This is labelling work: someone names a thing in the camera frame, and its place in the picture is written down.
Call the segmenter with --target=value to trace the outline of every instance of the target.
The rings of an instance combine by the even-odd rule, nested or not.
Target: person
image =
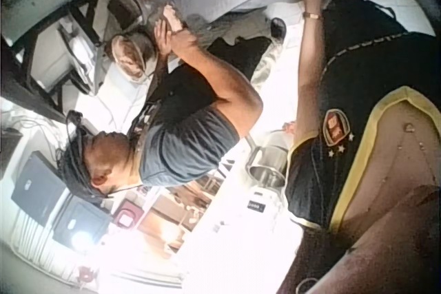
[[[418,284],[439,275],[426,258],[440,248],[436,39],[369,0],[332,0],[323,11],[322,0],[304,2],[283,191],[304,232],[278,293],[317,281],[308,293],[423,293]]]
[[[273,20],[271,31],[282,43],[283,21]],[[188,29],[172,34],[165,19],[156,23],[154,35],[154,77],[127,135],[92,136],[80,114],[68,114],[76,129],[59,154],[59,170],[70,191],[91,202],[138,185],[170,187],[202,177],[248,135],[262,112],[249,80],[271,39],[241,39],[233,46],[215,41],[204,50]],[[171,52],[184,64],[168,74]],[[132,70],[136,64],[131,62]],[[134,71],[142,72],[139,67]]]

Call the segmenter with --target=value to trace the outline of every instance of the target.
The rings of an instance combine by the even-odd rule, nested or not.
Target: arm
[[[168,56],[172,51],[172,32],[167,29],[167,23],[164,20],[158,20],[156,22],[154,26],[154,37],[158,46],[158,59],[153,72],[152,82],[147,91],[147,99],[168,75]]]
[[[172,37],[172,49],[212,86],[218,97],[212,106],[231,122],[240,137],[248,135],[263,109],[260,96],[248,80],[228,63],[203,50],[188,30]]]
[[[304,0],[305,11],[321,16],[322,0]],[[319,128],[318,86],[323,71],[325,43],[322,19],[305,19],[298,66],[298,104],[294,144]]]

